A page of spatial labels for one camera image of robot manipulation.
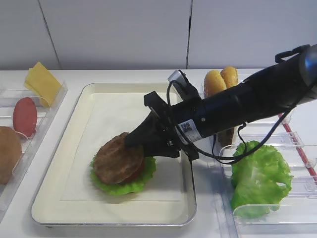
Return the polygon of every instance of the qr code label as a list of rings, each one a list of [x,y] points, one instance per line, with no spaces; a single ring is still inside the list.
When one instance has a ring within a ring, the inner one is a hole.
[[[182,131],[183,131],[184,133],[187,133],[187,132],[193,130],[192,127],[190,126],[190,123],[189,123],[189,122],[185,122],[185,123],[183,123],[181,126],[182,126]]]
[[[199,134],[196,125],[192,119],[184,121],[179,124],[180,129],[186,135],[186,137],[191,141],[195,142],[197,140],[202,139],[202,136]],[[187,141],[183,138],[183,136],[176,130],[179,138],[184,144],[187,144]]]

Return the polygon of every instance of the red salami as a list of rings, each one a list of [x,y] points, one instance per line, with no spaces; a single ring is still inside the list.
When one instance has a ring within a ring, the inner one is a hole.
[[[31,98],[22,98],[15,105],[13,127],[15,131],[30,137],[35,132],[38,113]]]

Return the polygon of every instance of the food container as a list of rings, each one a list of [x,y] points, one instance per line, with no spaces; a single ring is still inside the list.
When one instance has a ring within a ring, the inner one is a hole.
[[[264,134],[242,134],[241,136],[245,141],[261,141],[265,137]],[[237,138],[235,144],[221,148],[219,155],[232,156],[239,143],[241,140]],[[289,226],[296,232],[304,232],[314,229],[317,225],[317,176],[314,169],[317,162],[317,145],[303,144],[295,132],[274,134],[266,145],[274,146],[281,153],[290,167],[290,175],[294,176],[292,189],[280,204],[246,204],[232,210],[230,206],[234,192],[230,182],[232,168],[230,165],[222,165],[219,162],[210,163],[215,179],[214,204],[222,238],[243,237],[249,233],[269,234],[273,230],[287,233]],[[267,215],[257,218],[241,215],[275,208],[278,209],[270,210]]]
[[[30,137],[20,136],[22,156],[16,163],[9,182],[6,185],[0,184],[0,221],[4,217],[66,93],[67,87],[64,83],[51,107],[45,108],[41,105],[40,98],[29,90],[0,88],[0,126],[8,126],[13,129],[14,107],[22,98],[30,97],[37,108],[36,132]]]
[[[167,83],[87,85],[57,145],[32,207],[43,226],[182,227],[196,213],[191,163],[155,157],[157,170],[143,191],[111,196],[94,186],[90,162],[101,146],[134,130],[149,114],[143,96],[156,91],[166,100]],[[181,99],[171,91],[171,102]]]

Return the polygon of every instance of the clear plastic bin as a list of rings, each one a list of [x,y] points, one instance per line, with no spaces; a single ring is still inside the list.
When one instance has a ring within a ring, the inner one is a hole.
[[[265,135],[243,135],[245,141],[261,141]],[[229,157],[241,143],[237,138],[235,143],[218,152]],[[290,167],[292,190],[283,198],[280,204],[246,204],[232,210],[230,200],[234,189],[231,185],[231,166],[219,162],[210,163],[214,176],[215,208],[222,238],[237,238],[252,233],[269,234],[276,232],[304,232],[307,229],[317,230],[317,176],[314,167],[317,163],[317,145],[305,145],[298,134],[286,132],[273,134],[266,145],[274,146],[287,161]],[[268,214],[252,219],[245,214],[269,211]]]
[[[0,222],[41,145],[67,91],[67,86],[63,83],[55,97],[54,103],[49,108],[45,108],[40,103],[40,97],[35,96],[33,92],[29,90],[8,90],[0,85],[0,126],[8,126],[13,129],[12,118],[14,107],[22,98],[31,98],[36,105],[38,113],[36,132],[29,138],[21,135],[22,156],[13,168],[9,182],[6,185],[0,184]]]

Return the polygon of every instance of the white table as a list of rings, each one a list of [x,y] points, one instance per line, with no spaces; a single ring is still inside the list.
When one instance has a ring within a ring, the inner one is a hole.
[[[239,70],[240,79],[245,78],[258,69]],[[184,70],[190,82],[201,89],[201,83],[208,70]],[[209,159],[202,157],[194,162],[194,178],[197,193],[197,214],[187,227],[175,228],[45,228],[32,222],[29,215],[31,201],[40,182],[43,172],[48,165],[54,147],[64,129],[75,102],[82,88],[95,82],[166,82],[173,70],[67,70],[52,71],[59,81],[65,81],[68,93],[53,120],[27,174],[24,177],[3,221],[0,224],[1,238],[30,238],[30,237],[107,237],[107,238],[219,238],[217,216],[212,202],[212,180],[207,168]],[[0,71],[0,82],[11,89],[24,89],[23,82],[26,71]],[[317,101],[299,106],[292,115],[291,127],[297,131],[308,144],[316,144],[317,127],[313,127],[317,118]],[[209,150],[207,139],[200,146]],[[315,234],[293,235],[292,237],[315,237]]]

